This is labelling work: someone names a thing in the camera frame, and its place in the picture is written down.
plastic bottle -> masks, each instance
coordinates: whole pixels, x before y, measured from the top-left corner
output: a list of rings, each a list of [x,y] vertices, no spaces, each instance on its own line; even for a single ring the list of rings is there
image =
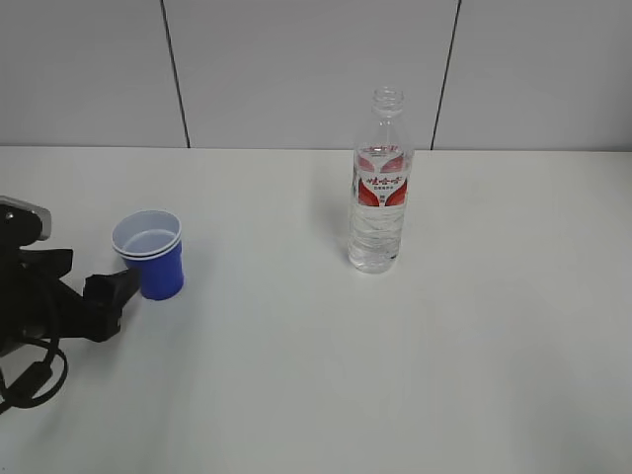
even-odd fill
[[[386,272],[399,254],[415,154],[403,103],[402,91],[376,89],[371,120],[355,141],[349,259],[368,274]]]

blue cup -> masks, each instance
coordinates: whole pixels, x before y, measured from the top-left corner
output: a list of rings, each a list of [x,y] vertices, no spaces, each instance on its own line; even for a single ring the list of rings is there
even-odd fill
[[[140,270],[140,292],[145,298],[168,299],[184,286],[182,224],[174,214],[141,210],[115,227],[112,241],[125,264]]]

white table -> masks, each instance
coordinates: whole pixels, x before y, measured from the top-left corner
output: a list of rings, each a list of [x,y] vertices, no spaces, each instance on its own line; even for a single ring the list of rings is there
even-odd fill
[[[0,418],[2,474],[632,472],[632,154],[419,152],[381,276],[346,261],[351,161],[1,149],[75,288],[145,207],[182,218],[187,274],[64,343],[62,392]]]

black cable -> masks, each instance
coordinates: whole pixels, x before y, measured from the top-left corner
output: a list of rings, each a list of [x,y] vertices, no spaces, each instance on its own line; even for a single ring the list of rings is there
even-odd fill
[[[33,408],[46,403],[61,389],[61,386],[68,376],[68,359],[59,348],[60,328],[57,307],[55,306],[50,291],[40,277],[35,276],[33,282],[38,288],[39,294],[43,297],[48,311],[50,342],[46,343],[28,337],[21,337],[16,340],[16,342],[21,344],[46,349],[46,356],[42,361],[31,364],[29,368],[18,377],[18,380],[14,382],[11,389],[7,387],[4,374],[0,368],[0,396],[4,399],[4,402],[0,404],[0,414],[6,412],[11,407]],[[35,397],[52,377],[52,363],[56,356],[60,357],[63,361],[61,376],[50,390],[43,395]]]
[[[66,354],[64,354],[60,348],[53,349],[50,343],[41,341],[39,339],[33,339],[33,338],[20,338],[17,342],[21,344],[26,344],[28,346],[36,346],[38,348],[46,349],[48,351],[52,350],[55,356],[58,356],[59,358],[61,358],[63,362],[63,369],[61,370],[61,375],[59,375],[59,378],[57,379],[55,384],[52,387],[50,387],[50,389],[44,394],[39,395],[38,397],[31,398],[29,400],[19,400],[17,404],[13,403],[13,400],[10,401],[5,398],[4,402],[0,403],[0,414],[6,412],[11,407],[34,408],[34,407],[38,407],[39,405],[43,405],[44,403],[49,401],[52,397],[54,397],[59,392],[59,390],[61,390],[61,387],[66,381],[66,378],[68,377],[68,358],[66,357]],[[7,386],[5,384],[4,374],[2,373],[2,369],[0,369],[0,388],[4,389],[5,393],[11,393],[7,389]]]

plastic cup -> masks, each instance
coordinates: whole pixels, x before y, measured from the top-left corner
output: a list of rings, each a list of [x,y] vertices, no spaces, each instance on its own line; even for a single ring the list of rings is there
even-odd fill
[[[182,224],[165,210],[141,210],[123,219],[112,233],[115,251],[129,268],[140,270],[140,293],[163,300],[185,284]]]

